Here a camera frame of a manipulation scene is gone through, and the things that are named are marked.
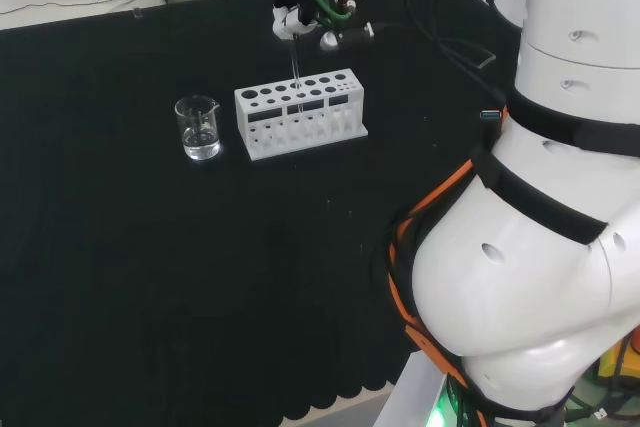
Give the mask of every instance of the test tube rack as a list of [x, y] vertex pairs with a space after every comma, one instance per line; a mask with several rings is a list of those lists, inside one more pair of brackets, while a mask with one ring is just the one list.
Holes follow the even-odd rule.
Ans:
[[364, 88], [351, 69], [235, 91], [238, 130], [251, 160], [364, 137]]

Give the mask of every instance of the black tablecloth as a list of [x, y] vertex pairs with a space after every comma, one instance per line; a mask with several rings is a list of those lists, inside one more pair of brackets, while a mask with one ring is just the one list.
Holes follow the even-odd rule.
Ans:
[[[475, 0], [447, 5], [477, 29]], [[3, 425], [275, 426], [399, 376], [412, 347], [369, 260], [490, 103], [408, 29], [329, 56], [312, 35], [302, 75], [353, 69], [369, 137], [252, 163], [233, 90], [291, 77], [270, 19], [210, 0], [0, 33]], [[192, 94], [222, 104], [213, 161], [182, 149]]]

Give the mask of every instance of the black cable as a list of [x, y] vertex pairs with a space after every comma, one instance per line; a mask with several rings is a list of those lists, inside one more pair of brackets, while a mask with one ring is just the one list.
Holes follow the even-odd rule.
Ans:
[[458, 418], [456, 419], [456, 427], [462, 427], [462, 421], [464, 420], [464, 402], [462, 397], [458, 397]]
[[27, 4], [22, 7], [18, 7], [17, 9], [7, 10], [6, 12], [0, 12], [0, 15], [11, 14], [13, 12], [18, 12], [19, 10], [26, 9], [28, 7], [45, 7], [47, 5], [57, 5], [58, 7], [79, 7], [83, 5], [94, 5], [94, 4], [106, 4], [107, 2], [113, 2], [114, 0], [98, 0], [95, 2], [87, 2], [82, 4], [59, 4], [57, 2], [47, 2], [46, 4]]
[[496, 102], [500, 107], [505, 104], [505, 97], [496, 93], [496, 91], [490, 87], [484, 80], [478, 77], [474, 72], [472, 72], [469, 68], [465, 67], [463, 63], [458, 60], [459, 54], [453, 53], [454, 51], [444, 45], [437, 36], [436, 29], [436, 13], [437, 6], [439, 0], [432, 0], [431, 2], [431, 27], [432, 31], [430, 32], [427, 28], [422, 25], [422, 22], [418, 19], [416, 13], [411, 6], [411, 0], [402, 0], [404, 3], [405, 10], [407, 15], [409, 16], [409, 20], [414, 25], [416, 30], [420, 32], [427, 40], [434, 42], [436, 47], [440, 50], [440, 52], [447, 58], [449, 62], [455, 65], [460, 71], [462, 71], [469, 79], [471, 79], [478, 87], [480, 87], [486, 94], [488, 94], [491, 99]]
[[[593, 376], [590, 375], [585, 375], [582, 377], [583, 379], [585, 379], [587, 382], [590, 382], [594, 385], [598, 385], [601, 387], [608, 387], [609, 386], [609, 382], [608, 380], [604, 379], [604, 378], [599, 378], [597, 373]], [[622, 385], [618, 385], [616, 387], [615, 392], [620, 392], [623, 394], [631, 394], [631, 395], [640, 395], [640, 382], [638, 381], [638, 379], [635, 379], [635, 382], [633, 383], [633, 386], [627, 386], [627, 385], [632, 385], [631, 382], [629, 382], [629, 379], [625, 379], [625, 386]]]
[[582, 409], [568, 410], [565, 417], [565, 422], [567, 423], [576, 422], [578, 420], [591, 417], [595, 412], [600, 410], [604, 405], [607, 404], [607, 402], [609, 402], [609, 399], [611, 399], [611, 396], [613, 395], [613, 392], [617, 387], [618, 380], [620, 379], [620, 373], [622, 372], [622, 364], [624, 364], [624, 354], [626, 353], [630, 342], [631, 342], [631, 334], [627, 335], [624, 338], [624, 341], [622, 342], [620, 352], [618, 353], [618, 359], [616, 360], [616, 368], [614, 370], [613, 376], [611, 377], [611, 380], [609, 381], [609, 387], [607, 388], [607, 392], [605, 393], [602, 400], [593, 406], [586, 404], [588, 405], [588, 407], [584, 407]]
[[[456, 390], [457, 387], [454, 387], [453, 382], [451, 381], [451, 376], [447, 375], [446, 380], [446, 392], [447, 392], [447, 400], [449, 401], [449, 405], [451, 405], [451, 409], [456, 412], [457, 419], [460, 419], [460, 414], [457, 413], [460, 408], [460, 401], [462, 400], [462, 394], [459, 390]], [[463, 412], [462, 412], [462, 425], [468, 427], [476, 427], [482, 425], [480, 418], [478, 417], [478, 411], [475, 410], [469, 403], [464, 403]]]
[[[584, 407], [585, 409], [592, 410], [594, 408], [592, 405], [587, 404], [585, 401], [579, 399], [575, 395], [572, 395], [570, 397], [570, 399], [573, 402], [575, 402], [576, 404], [578, 404], [580, 407]], [[622, 402], [620, 408], [617, 409], [616, 412], [613, 412], [613, 413], [609, 412], [609, 410], [611, 410], [610, 406], [604, 406], [604, 409], [607, 411], [607, 418], [612, 419], [612, 420], [625, 421], [625, 422], [640, 420], [640, 414], [628, 415], [628, 414], [618, 414], [617, 413], [618, 410], [620, 410], [622, 407], [624, 407], [624, 404], [626, 402], [628, 402], [630, 399], [631, 399], [630, 395], [626, 396], [626, 398], [620, 399], [623, 402]]]
[[475, 70], [482, 70], [484, 69], [487, 65], [490, 65], [491, 63], [495, 62], [496, 60], [496, 54], [494, 54], [493, 52], [491, 52], [489, 49], [487, 49], [486, 47], [476, 44], [475, 42], [470, 42], [468, 40], [464, 40], [464, 39], [450, 39], [450, 38], [444, 38], [444, 39], [439, 39], [441, 44], [446, 44], [448, 43], [452, 43], [452, 44], [460, 44], [463, 45], [471, 50], [475, 50], [476, 52], [479, 52], [481, 54], [484, 54], [486, 56], [486, 59], [484, 61], [482, 61], [480, 64], [476, 65], [473, 62], [471, 62], [469, 59], [467, 59], [464, 55], [459, 54], [458, 52], [456, 52], [453, 49], [451, 50], [451, 54], [456, 56], [458, 58], [458, 60], [460, 60], [462, 63], [467, 64], [469, 67], [475, 69]]

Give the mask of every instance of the screw hole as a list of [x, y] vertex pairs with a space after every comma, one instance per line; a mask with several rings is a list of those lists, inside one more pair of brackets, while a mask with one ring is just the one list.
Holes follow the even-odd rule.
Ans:
[[482, 244], [482, 251], [484, 252], [484, 255], [486, 255], [487, 258], [494, 264], [504, 264], [504, 255], [502, 255], [502, 252], [500, 252], [500, 250], [493, 245]]
[[627, 250], [626, 242], [617, 232], [613, 234], [613, 245], [616, 246], [616, 249], [618, 249], [619, 252], [624, 252], [625, 250]]

